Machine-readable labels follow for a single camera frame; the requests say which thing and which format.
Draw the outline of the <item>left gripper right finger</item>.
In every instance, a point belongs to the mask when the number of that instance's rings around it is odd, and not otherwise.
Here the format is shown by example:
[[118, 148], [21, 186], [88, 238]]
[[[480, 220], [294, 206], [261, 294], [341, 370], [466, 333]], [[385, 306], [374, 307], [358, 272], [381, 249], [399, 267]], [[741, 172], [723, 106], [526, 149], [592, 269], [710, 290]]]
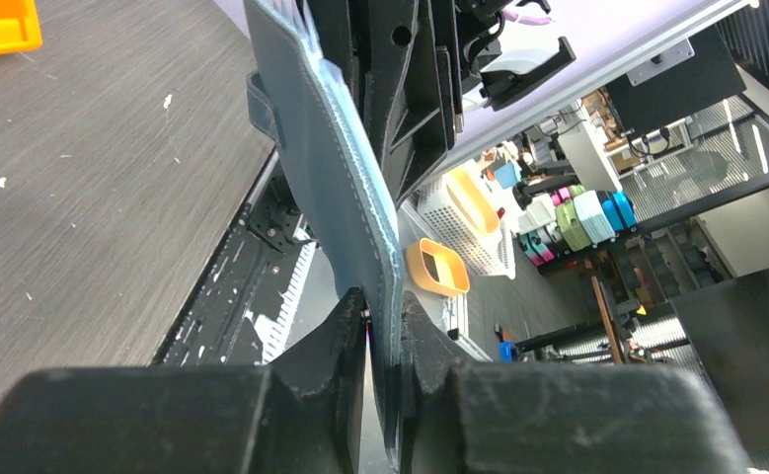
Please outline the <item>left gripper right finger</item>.
[[743, 473], [717, 398], [676, 367], [477, 361], [403, 299], [404, 473]]

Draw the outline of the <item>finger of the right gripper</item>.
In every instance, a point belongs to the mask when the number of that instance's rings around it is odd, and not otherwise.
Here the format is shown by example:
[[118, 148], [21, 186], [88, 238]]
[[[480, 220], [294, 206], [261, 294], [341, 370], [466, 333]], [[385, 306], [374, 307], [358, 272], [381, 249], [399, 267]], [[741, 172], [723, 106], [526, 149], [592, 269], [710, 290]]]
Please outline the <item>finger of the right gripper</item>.
[[313, 0], [327, 59], [342, 70], [379, 169], [402, 204], [454, 147], [461, 112], [452, 1]]

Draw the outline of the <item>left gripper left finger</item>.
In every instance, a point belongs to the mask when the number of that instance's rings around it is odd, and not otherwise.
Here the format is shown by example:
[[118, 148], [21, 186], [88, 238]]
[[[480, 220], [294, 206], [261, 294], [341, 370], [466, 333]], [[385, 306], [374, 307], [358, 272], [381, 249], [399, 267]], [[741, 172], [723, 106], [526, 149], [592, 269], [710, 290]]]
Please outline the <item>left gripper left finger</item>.
[[0, 402], [0, 473], [353, 473], [366, 303], [265, 365], [56, 368]]

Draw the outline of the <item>blue card holder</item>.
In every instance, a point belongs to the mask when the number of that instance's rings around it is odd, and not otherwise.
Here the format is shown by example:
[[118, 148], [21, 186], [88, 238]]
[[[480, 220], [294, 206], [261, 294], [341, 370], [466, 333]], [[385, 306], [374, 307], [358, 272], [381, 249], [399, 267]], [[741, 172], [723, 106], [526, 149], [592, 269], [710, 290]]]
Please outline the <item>blue card holder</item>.
[[307, 4], [244, 4], [257, 70], [250, 120], [272, 139], [293, 197], [328, 257], [338, 291], [362, 290], [383, 442], [400, 469], [405, 261], [398, 219], [343, 73], [326, 58]]

